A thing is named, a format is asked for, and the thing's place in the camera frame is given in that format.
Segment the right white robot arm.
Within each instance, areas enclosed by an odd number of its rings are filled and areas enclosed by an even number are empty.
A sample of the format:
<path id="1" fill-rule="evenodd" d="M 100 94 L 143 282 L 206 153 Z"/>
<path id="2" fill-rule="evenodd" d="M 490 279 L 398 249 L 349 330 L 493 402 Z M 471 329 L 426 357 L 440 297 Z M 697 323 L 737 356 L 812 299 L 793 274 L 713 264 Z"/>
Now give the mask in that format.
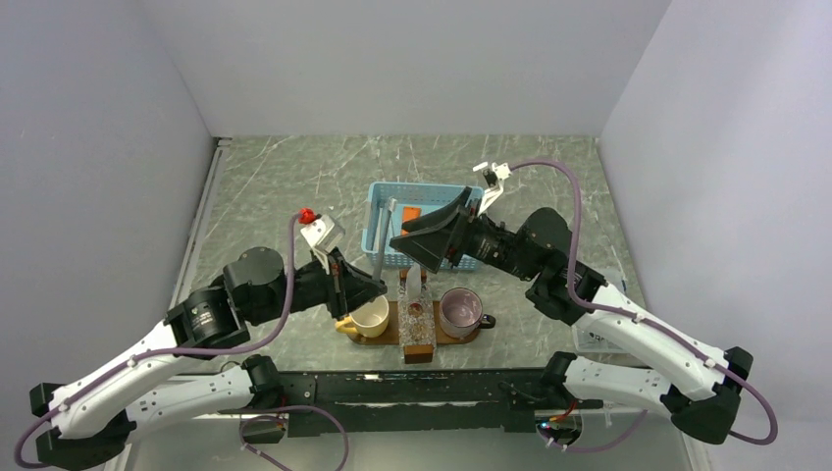
<path id="1" fill-rule="evenodd" d="M 572 236 L 552 208 L 534 211 L 515 232 L 477 214 L 470 188 L 443 208 L 403 223 L 390 247 L 435 273 L 470 256 L 530 282 L 526 298 L 549 319 L 601 335 L 646 364 L 604 366 L 574 353 L 555 353 L 541 380 L 546 403 L 599 399 L 639 407 L 670 419 L 681 432 L 711 445 L 728 438 L 753 357 L 687 336 L 630 300 L 602 274 L 577 263 L 569 296 L 567 262 Z"/>

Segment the mauve ceramic cup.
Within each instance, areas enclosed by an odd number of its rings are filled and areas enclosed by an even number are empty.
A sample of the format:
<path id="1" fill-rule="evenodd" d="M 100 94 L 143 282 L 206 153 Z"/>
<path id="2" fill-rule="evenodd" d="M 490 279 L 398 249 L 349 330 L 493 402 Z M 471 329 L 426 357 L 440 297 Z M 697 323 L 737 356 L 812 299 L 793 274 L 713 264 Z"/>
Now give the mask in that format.
<path id="1" fill-rule="evenodd" d="M 439 319 L 442 331 L 459 340 L 496 326 L 496 318 L 484 312 L 482 299 L 469 288 L 452 288 L 443 294 Z"/>

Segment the yellow ceramic mug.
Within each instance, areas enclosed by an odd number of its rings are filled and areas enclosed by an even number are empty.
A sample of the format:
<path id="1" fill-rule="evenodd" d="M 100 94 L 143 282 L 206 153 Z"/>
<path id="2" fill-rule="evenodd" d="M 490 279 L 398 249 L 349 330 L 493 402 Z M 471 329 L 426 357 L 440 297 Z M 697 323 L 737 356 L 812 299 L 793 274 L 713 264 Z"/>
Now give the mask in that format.
<path id="1" fill-rule="evenodd" d="M 389 301 L 384 295 L 380 295 L 343 319 L 336 321 L 335 329 L 341 334 L 360 335 L 373 339 L 379 337 L 387 329 L 389 320 Z"/>

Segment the brown oval wooden tray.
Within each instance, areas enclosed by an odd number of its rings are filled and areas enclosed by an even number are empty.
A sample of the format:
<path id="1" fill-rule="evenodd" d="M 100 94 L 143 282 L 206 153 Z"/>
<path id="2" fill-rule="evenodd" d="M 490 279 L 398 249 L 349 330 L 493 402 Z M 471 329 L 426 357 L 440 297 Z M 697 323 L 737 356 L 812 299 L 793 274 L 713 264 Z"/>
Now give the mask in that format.
<path id="1" fill-rule="evenodd" d="M 440 327 L 439 303 L 433 307 L 423 308 L 419 314 L 405 310 L 399 313 L 396 301 L 390 301 L 390 320 L 387 329 L 377 338 L 368 339 L 360 335 L 347 335 L 353 342 L 362 345 L 450 345 L 465 344 L 473 341 L 479 330 L 464 339 L 454 339 L 446 335 Z"/>

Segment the clear holder with brown ends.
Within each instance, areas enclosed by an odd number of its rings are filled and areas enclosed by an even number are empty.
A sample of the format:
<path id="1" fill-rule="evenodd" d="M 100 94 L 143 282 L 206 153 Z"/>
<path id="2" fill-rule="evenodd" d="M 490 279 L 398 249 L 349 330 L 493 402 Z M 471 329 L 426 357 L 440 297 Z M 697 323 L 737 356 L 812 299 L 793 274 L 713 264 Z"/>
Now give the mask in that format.
<path id="1" fill-rule="evenodd" d="M 437 348 L 436 323 L 427 272 L 414 263 L 399 271 L 397 292 L 398 344 L 404 363 L 429 364 Z"/>

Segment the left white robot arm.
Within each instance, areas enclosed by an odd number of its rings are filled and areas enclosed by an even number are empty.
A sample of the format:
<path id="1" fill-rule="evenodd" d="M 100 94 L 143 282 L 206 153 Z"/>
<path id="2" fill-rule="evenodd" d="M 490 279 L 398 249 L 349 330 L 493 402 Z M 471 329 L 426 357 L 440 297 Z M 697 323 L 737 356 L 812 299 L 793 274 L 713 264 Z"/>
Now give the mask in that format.
<path id="1" fill-rule="evenodd" d="M 318 305 L 342 319 L 387 290 L 337 250 L 300 268 L 271 248 L 245 251 L 94 373 L 30 391 L 36 466 L 86 470 L 172 422 L 282 405 L 278 369 L 250 329 Z"/>

